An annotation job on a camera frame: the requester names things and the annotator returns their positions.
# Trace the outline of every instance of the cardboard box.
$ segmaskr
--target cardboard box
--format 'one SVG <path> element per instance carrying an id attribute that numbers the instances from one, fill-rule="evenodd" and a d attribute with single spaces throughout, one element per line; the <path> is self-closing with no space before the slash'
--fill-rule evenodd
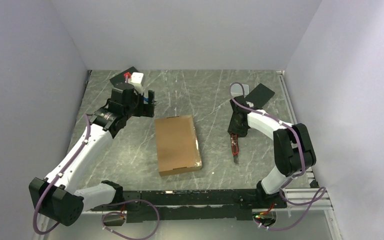
<path id="1" fill-rule="evenodd" d="M 203 167 L 192 115 L 156 119 L 155 136 L 160 176 Z"/>

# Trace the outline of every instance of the table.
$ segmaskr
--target table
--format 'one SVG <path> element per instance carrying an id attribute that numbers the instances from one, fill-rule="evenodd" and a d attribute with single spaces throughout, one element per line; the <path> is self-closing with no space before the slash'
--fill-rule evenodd
<path id="1" fill-rule="evenodd" d="M 91 72 L 72 134 L 70 148 L 84 131 L 82 116 L 102 107 L 111 95 L 110 78 L 121 70 Z M 292 122 L 286 96 L 276 71 L 270 70 L 141 70 L 145 90 L 155 91 L 155 119 L 193 115 L 202 158 L 199 171 L 161 177 L 154 119 L 132 117 L 90 166 L 79 187 L 110 180 L 125 190 L 252 189 L 274 167 L 273 142 L 250 129 L 239 139 L 239 165 L 234 164 L 227 133 L 232 108 L 229 84 L 241 82 L 250 91 L 259 83 L 275 92 L 264 109 Z M 289 188 L 309 188 L 307 177 L 292 181 Z"/>

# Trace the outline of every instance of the brown box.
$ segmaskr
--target brown box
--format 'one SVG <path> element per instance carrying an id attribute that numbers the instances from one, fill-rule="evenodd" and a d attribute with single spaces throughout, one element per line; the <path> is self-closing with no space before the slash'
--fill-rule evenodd
<path id="1" fill-rule="evenodd" d="M 156 119 L 155 134 L 160 176 L 193 172 L 203 167 L 192 115 Z"/>

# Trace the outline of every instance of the white wall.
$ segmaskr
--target white wall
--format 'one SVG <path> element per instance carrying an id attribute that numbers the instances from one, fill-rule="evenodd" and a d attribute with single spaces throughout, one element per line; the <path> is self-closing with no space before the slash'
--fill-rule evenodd
<path id="1" fill-rule="evenodd" d="M 324 0 L 286 68 L 345 239 L 384 239 L 384 0 Z"/>
<path id="2" fill-rule="evenodd" d="M 0 240 L 33 236 L 29 183 L 67 151 L 86 67 L 48 0 L 0 0 Z"/>
<path id="3" fill-rule="evenodd" d="M 52 0 L 89 69 L 284 70 L 321 0 Z"/>

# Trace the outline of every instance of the marble tabletop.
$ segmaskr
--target marble tabletop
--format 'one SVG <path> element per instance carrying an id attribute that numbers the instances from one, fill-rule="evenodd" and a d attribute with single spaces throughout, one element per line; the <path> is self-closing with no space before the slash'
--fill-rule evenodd
<path id="1" fill-rule="evenodd" d="M 110 78 L 120 70 L 94 70 L 89 78 L 77 115 L 70 148 L 86 126 L 82 115 L 102 107 L 111 95 Z M 193 115 L 202 169 L 161 177 L 153 118 L 132 117 L 109 147 L 86 171 L 79 187 L 92 187 L 110 180 L 125 190 L 197 190 L 255 188 L 274 167 L 273 142 L 250 129 L 239 138 L 239 164 L 234 164 L 227 133 L 232 108 L 229 84 L 241 82 L 250 91 L 259 83 L 275 92 L 264 109 L 292 122 L 276 71 L 257 70 L 141 70 L 145 90 L 155 91 L 155 119 Z M 292 181 L 288 188 L 309 188 L 307 177 Z"/>

